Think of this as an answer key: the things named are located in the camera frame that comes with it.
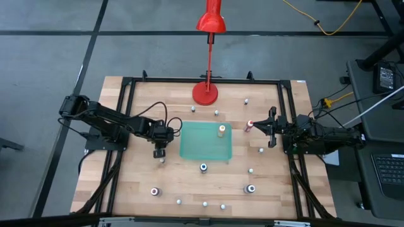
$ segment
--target gray floor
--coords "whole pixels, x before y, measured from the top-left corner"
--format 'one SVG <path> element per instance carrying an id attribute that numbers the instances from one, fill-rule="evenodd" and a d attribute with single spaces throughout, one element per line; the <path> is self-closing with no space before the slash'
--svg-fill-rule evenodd
<path id="1" fill-rule="evenodd" d="M 334 30 L 355 3 L 290 0 Z M 390 4 L 381 7 L 395 28 L 398 16 Z M 2 0 L 0 30 L 92 30 L 102 0 Z M 194 30 L 203 13 L 202 0 L 110 0 L 101 30 Z M 312 21 L 279 1 L 223 0 L 228 30 L 317 31 Z M 377 14 L 364 3 L 344 31 L 383 31 Z M 37 193 L 59 126 L 62 99 L 71 93 L 90 37 L 0 36 L 0 137 L 24 144 L 24 152 L 4 149 L 0 155 L 0 219 L 25 218 Z M 363 58 L 385 39 L 376 37 L 231 37 L 217 36 L 213 72 L 226 78 L 303 79 L 316 103 L 342 88 L 345 63 Z M 98 37 L 82 94 L 96 100 L 105 76 L 197 77 L 206 69 L 206 37 Z M 341 101 L 342 105 L 353 97 Z M 358 114 L 355 105 L 337 111 L 346 122 Z M 324 125 L 335 125 L 330 119 Z M 87 130 L 83 124 L 73 124 Z M 77 164 L 85 140 L 69 133 L 44 215 L 69 212 L 77 181 Z M 355 207 L 357 185 L 331 180 L 337 214 L 348 221 L 403 226 L 377 219 Z"/>

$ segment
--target red desk lamp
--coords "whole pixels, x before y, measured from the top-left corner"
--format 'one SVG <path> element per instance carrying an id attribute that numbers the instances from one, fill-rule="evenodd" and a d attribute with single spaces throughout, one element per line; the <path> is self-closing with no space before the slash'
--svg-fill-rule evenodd
<path id="1" fill-rule="evenodd" d="M 192 90 L 194 101 L 200 105 L 211 105 L 216 101 L 218 96 L 216 86 L 210 83 L 210 62 L 214 34 L 226 32 L 225 21 L 223 20 L 222 16 L 220 16 L 221 4 L 222 0 L 206 0 L 206 13 L 199 19 L 198 24 L 196 25 L 197 30 L 209 32 L 208 74 L 206 75 L 207 81 L 198 83 Z"/>

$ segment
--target yellow cable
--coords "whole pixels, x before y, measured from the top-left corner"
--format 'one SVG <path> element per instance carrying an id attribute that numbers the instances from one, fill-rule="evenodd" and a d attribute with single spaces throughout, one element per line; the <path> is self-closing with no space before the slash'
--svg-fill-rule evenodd
<path id="1" fill-rule="evenodd" d="M 298 11 L 299 13 L 309 17 L 310 19 L 312 19 L 314 22 L 316 22 L 317 20 L 314 19 L 312 16 L 308 15 L 307 13 L 298 10 L 295 6 L 293 6 L 292 4 L 288 3 L 286 0 L 282 0 L 284 3 L 288 4 L 290 7 L 292 7 L 294 10 Z M 360 0 L 358 2 L 358 4 L 356 5 L 355 9 L 353 9 L 352 13 L 348 16 L 348 18 L 342 23 L 342 25 L 335 30 L 335 32 L 332 33 L 326 33 L 323 29 L 323 27 L 321 27 L 320 23 L 317 24 L 317 26 L 320 28 L 320 30 L 325 34 L 325 35 L 334 35 L 335 33 L 339 32 L 341 30 L 342 27 L 345 26 L 345 24 L 348 22 L 348 20 L 352 17 L 352 15 L 354 15 L 355 11 L 358 9 L 358 7 L 360 6 L 360 4 L 362 3 L 363 0 Z"/>
<path id="2" fill-rule="evenodd" d="M 343 98 L 345 98 L 345 97 L 347 97 L 347 96 L 350 96 L 350 95 L 352 95 L 352 94 L 353 94 L 353 92 L 350 92 L 350 93 L 348 93 L 348 94 L 346 94 L 346 95 L 343 95 L 343 96 L 337 98 L 336 100 L 331 100 L 331 103 L 338 102 L 338 101 L 340 101 L 341 99 L 343 99 Z"/>

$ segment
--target white cable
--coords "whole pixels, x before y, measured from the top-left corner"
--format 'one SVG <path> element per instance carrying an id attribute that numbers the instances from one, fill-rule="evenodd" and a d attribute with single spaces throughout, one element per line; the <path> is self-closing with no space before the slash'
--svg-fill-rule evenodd
<path id="1" fill-rule="evenodd" d="M 374 107 L 378 106 L 380 103 L 384 102 L 385 100 L 387 100 L 388 98 L 392 97 L 393 95 L 395 95 L 397 92 L 401 91 L 404 88 L 404 86 L 402 86 L 401 88 L 398 88 L 396 91 L 394 91 L 392 94 L 388 95 L 386 98 L 383 98 L 382 100 L 378 101 L 376 104 L 374 104 L 373 106 L 371 106 L 370 108 L 368 108 L 367 110 L 365 110 L 363 113 L 359 114 L 358 116 L 356 116 L 355 118 L 353 118 L 352 120 L 348 121 L 347 123 L 343 124 L 342 126 L 346 126 L 347 124 L 353 122 L 354 120 L 358 119 L 359 117 L 365 115 L 367 112 L 371 111 Z"/>

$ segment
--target lamp base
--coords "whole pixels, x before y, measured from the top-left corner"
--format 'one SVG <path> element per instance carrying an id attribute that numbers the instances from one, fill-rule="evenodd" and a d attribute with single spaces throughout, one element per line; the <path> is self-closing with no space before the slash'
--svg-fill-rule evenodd
<path id="1" fill-rule="evenodd" d="M 206 82 L 200 82 L 195 85 L 192 90 L 192 97 L 194 101 L 199 105 L 211 105 L 213 104 L 218 96 L 217 87 L 214 84 L 210 84 L 210 91 L 206 92 Z"/>

